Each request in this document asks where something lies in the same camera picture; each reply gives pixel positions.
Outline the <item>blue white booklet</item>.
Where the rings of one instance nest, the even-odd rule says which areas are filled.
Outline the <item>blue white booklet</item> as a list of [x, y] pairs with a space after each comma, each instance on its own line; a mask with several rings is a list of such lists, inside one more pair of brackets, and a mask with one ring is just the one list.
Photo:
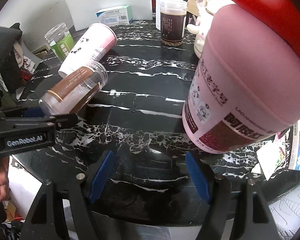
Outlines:
[[300, 119], [293, 125], [289, 170], [300, 171]]

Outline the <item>clear jar brown label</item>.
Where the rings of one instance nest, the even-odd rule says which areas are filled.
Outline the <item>clear jar brown label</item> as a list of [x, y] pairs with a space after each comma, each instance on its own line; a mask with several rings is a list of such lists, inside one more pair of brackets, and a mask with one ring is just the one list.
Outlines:
[[76, 114], [107, 81], [105, 67], [99, 62], [90, 62], [47, 90], [39, 105], [46, 115]]

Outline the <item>cream cartoon kettle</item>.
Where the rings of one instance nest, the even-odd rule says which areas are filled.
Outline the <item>cream cartoon kettle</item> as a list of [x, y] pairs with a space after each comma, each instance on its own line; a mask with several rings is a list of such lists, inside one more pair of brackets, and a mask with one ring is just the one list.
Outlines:
[[193, 16], [193, 23], [187, 25], [187, 30], [195, 35], [194, 53], [201, 57], [203, 46], [206, 40], [212, 20], [216, 12], [226, 5], [233, 4], [232, 0], [196, 0], [199, 15]]

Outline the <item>dark clothes pile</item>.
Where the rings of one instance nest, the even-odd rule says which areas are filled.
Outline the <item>dark clothes pile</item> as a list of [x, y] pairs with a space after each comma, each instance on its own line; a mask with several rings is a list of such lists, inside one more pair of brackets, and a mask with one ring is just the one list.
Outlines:
[[[0, 27], [0, 77], [10, 94], [15, 94], [16, 90], [24, 85], [14, 52], [14, 45], [22, 38], [22, 34], [19, 23], [9, 28]], [[0, 107], [4, 94], [0, 89]]]

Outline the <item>dark label jar with beans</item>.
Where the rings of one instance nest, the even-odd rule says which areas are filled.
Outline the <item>dark label jar with beans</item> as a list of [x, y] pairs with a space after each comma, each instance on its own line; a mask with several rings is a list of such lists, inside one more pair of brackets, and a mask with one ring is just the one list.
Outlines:
[[180, 46], [183, 43], [187, 2], [163, 0], [160, 3], [160, 40], [167, 46]]

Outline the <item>white blue medicine box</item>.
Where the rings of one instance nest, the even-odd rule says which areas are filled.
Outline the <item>white blue medicine box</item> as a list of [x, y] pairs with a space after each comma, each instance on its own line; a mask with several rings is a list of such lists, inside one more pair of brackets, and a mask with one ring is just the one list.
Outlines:
[[99, 23], [108, 26], [125, 25], [132, 21], [132, 10], [130, 5], [109, 7], [97, 11], [96, 17]]

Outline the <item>large pink red-lid jar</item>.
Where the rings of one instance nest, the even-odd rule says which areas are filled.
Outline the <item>large pink red-lid jar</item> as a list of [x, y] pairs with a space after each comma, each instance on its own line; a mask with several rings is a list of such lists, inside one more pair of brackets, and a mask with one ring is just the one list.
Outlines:
[[190, 140], [222, 154], [300, 119], [300, 0], [232, 0], [219, 9], [183, 107]]

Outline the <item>clear jar green label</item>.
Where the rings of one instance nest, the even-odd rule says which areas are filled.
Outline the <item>clear jar green label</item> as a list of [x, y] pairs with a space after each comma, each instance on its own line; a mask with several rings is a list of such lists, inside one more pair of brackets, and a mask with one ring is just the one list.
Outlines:
[[75, 45], [74, 39], [64, 22], [55, 25], [44, 37], [60, 61], [64, 61]]

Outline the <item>white paper card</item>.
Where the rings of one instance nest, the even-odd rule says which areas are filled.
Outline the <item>white paper card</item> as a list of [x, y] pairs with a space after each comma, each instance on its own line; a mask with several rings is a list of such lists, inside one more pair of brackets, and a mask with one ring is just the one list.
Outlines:
[[251, 172], [263, 174], [266, 180], [269, 180], [272, 174], [285, 160], [285, 143], [282, 143], [279, 139], [269, 141], [257, 150], [256, 154], [258, 163]]

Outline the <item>pink panda paper cup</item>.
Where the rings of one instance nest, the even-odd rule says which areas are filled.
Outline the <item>pink panda paper cup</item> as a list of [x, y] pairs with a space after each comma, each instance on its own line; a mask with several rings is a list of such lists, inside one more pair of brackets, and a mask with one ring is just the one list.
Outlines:
[[67, 55], [58, 74], [64, 78], [87, 63], [99, 62], [116, 43], [117, 37], [110, 27], [93, 23]]

